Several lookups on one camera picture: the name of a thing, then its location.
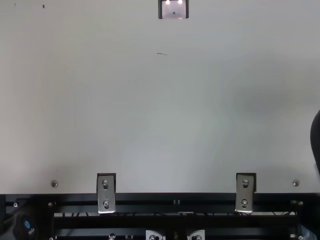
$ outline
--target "metal bracket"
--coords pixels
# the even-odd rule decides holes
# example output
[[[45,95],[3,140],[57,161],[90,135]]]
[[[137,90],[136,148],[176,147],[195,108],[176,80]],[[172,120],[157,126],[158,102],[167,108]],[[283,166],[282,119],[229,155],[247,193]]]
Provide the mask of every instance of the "metal bracket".
[[[116,211],[115,178],[113,175],[98,175],[96,179],[98,212],[111,214]]]
[[[166,236],[153,230],[145,230],[145,240],[166,240]]]
[[[256,191],[255,174],[236,175],[235,210],[242,213],[252,213],[253,195]]]
[[[187,240],[206,240],[206,232],[205,230],[193,231],[187,236]]]

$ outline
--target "bolt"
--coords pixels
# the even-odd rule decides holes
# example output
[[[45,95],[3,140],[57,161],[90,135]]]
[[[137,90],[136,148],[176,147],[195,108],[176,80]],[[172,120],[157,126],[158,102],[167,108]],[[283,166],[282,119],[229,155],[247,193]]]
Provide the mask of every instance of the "bolt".
[[[249,184],[249,181],[247,179],[243,179],[242,180],[242,184],[243,184],[243,187],[244,188],[247,188],[248,187],[248,184]]]
[[[299,184],[300,184],[299,179],[295,179],[295,180],[293,180],[293,181],[292,181],[292,184],[293,184],[293,186],[298,187],[298,186],[299,186]]]
[[[104,206],[105,209],[109,208],[109,200],[108,199],[103,201],[103,206]]]
[[[52,181],[51,181],[51,186],[52,186],[53,188],[58,187],[58,181],[57,181],[57,180],[52,180]]]
[[[245,209],[247,207],[247,205],[248,205],[248,201],[246,199],[243,199],[241,201],[241,206]]]

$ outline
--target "blue label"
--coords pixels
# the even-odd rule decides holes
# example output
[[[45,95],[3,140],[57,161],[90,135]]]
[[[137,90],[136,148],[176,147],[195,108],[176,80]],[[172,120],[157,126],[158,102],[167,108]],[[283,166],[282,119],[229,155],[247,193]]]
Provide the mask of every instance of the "blue label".
[[[28,222],[28,221],[24,221],[24,225],[25,225],[25,227],[26,227],[27,229],[29,229],[29,228],[30,228],[30,222]]]

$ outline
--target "black metal frame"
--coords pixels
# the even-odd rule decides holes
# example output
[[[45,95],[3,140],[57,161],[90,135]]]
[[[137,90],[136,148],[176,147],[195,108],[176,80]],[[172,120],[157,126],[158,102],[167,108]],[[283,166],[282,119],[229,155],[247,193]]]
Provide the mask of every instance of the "black metal frame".
[[[96,194],[0,195],[0,220],[26,206],[46,215],[42,239],[145,239],[146,229],[174,232],[205,229],[210,239],[288,239],[302,234],[300,225],[318,235],[320,195],[315,193],[254,193],[254,212],[295,212],[295,215],[241,215],[235,212],[235,193],[116,193],[116,213],[100,216],[54,216],[54,213],[97,213]]]

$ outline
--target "white panel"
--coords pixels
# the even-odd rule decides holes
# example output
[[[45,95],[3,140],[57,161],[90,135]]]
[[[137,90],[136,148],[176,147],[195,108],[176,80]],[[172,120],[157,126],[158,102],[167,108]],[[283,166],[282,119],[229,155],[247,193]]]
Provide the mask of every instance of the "white panel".
[[[319,192],[319,12],[191,0],[189,19],[160,20],[156,0],[1,0],[0,193],[94,193],[97,173],[118,193],[234,193],[236,173],[259,193]]]

